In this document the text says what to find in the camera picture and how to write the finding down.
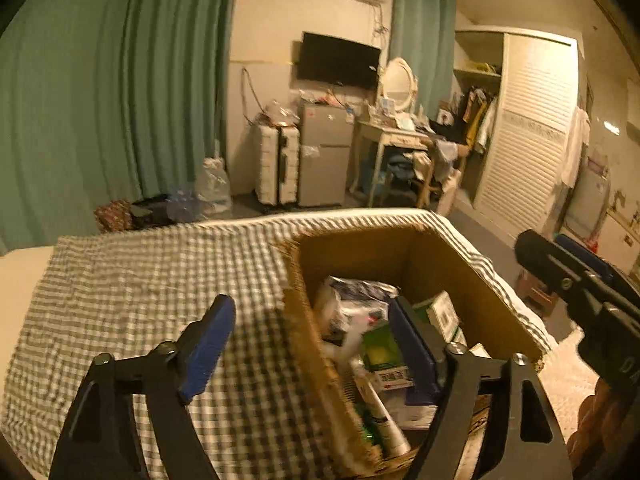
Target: blue gripper pad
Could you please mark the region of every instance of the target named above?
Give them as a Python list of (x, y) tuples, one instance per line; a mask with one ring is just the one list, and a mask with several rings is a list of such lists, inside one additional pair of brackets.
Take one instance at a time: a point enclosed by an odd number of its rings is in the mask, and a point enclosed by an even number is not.
[(185, 404), (207, 387), (235, 323), (234, 300), (219, 294), (202, 320), (191, 323), (178, 339), (182, 379), (178, 392)]
[(435, 361), (414, 324), (402, 311), (398, 299), (389, 302), (389, 328), (414, 380), (414, 397), (419, 398), (421, 404), (437, 404), (442, 388), (437, 382)]

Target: suitcase handle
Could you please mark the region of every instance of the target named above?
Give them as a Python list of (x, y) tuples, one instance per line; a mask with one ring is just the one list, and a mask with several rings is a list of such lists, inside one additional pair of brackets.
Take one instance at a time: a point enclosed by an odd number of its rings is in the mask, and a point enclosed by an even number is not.
[(280, 164), (278, 166), (278, 181), (284, 184), (287, 180), (287, 155), (285, 153), (280, 154)]

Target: teal curtain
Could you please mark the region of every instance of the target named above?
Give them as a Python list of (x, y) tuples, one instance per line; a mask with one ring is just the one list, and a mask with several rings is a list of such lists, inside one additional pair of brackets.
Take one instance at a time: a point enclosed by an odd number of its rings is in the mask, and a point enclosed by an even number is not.
[(418, 78), (416, 106), (431, 119), (450, 98), (455, 33), (456, 0), (394, 0), (389, 59), (409, 64)]
[(0, 36), (0, 253), (224, 156), (233, 0), (27, 0)]

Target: television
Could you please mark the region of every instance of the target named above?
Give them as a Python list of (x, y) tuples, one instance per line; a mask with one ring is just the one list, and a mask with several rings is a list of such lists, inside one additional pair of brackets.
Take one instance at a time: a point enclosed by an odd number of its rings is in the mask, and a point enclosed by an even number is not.
[(298, 79), (375, 90), (379, 60), (380, 49), (374, 46), (305, 32)]

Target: checkered blanket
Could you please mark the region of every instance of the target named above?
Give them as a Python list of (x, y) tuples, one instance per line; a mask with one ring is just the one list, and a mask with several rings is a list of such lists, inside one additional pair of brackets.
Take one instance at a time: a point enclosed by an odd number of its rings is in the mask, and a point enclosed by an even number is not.
[[(236, 328), (206, 392), (189, 406), (221, 478), (330, 479), (331, 461), (287, 347), (275, 243), (306, 229), (428, 224), (512, 308), (544, 351), (553, 339), (513, 299), (491, 262), (443, 218), (420, 210), (288, 215), (213, 226), (62, 237), (33, 295), (6, 380), (2, 432), (47, 474), (66, 412), (92, 358), (149, 352), (200, 319), (217, 294), (236, 301)], [(152, 478), (165, 478), (144, 401), (134, 400)]]

